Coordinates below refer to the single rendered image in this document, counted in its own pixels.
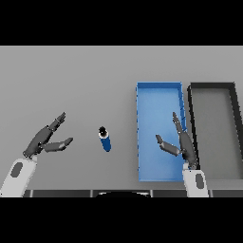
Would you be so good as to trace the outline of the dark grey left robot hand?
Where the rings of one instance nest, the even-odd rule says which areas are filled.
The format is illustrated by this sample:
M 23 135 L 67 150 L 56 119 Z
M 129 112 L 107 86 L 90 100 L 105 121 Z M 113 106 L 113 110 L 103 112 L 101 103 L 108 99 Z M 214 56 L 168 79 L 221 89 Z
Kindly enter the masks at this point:
M 27 159 L 32 159 L 34 156 L 39 155 L 42 151 L 58 152 L 64 151 L 70 143 L 73 142 L 72 138 L 63 141 L 50 142 L 50 138 L 57 131 L 60 125 L 65 121 L 65 112 L 57 117 L 50 125 L 42 128 L 31 140 L 23 155 Z

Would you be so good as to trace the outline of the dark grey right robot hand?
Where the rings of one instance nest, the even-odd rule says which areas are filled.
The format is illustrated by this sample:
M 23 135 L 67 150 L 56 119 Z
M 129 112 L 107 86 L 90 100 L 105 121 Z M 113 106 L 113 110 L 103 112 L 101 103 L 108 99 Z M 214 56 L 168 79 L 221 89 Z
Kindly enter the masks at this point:
M 187 161 L 188 167 L 191 170 L 196 170 L 198 167 L 198 162 L 196 159 L 196 152 L 193 143 L 188 133 L 182 130 L 182 126 L 176 113 L 173 113 L 173 123 L 175 124 L 178 132 L 178 140 L 180 147 L 177 148 L 175 145 L 164 141 L 160 135 L 156 135 L 159 147 L 161 150 L 176 157 L 178 155 L 182 155 L 183 159 Z

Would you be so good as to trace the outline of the blue bin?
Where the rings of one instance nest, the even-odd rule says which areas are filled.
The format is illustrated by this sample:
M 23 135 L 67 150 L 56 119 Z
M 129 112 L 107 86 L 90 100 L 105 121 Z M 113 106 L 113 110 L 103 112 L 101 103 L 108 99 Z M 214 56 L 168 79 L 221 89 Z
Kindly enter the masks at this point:
M 156 139 L 160 135 L 179 148 L 173 113 L 186 131 L 182 82 L 137 82 L 136 92 L 139 182 L 183 181 L 182 155 L 162 151 Z

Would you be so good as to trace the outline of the dark grey bin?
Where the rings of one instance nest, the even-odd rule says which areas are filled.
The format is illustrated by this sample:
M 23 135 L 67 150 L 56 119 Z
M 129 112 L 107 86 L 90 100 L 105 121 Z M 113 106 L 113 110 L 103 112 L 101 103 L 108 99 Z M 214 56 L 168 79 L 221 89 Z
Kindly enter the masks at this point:
M 243 122 L 235 83 L 187 88 L 197 161 L 210 179 L 243 179 Z

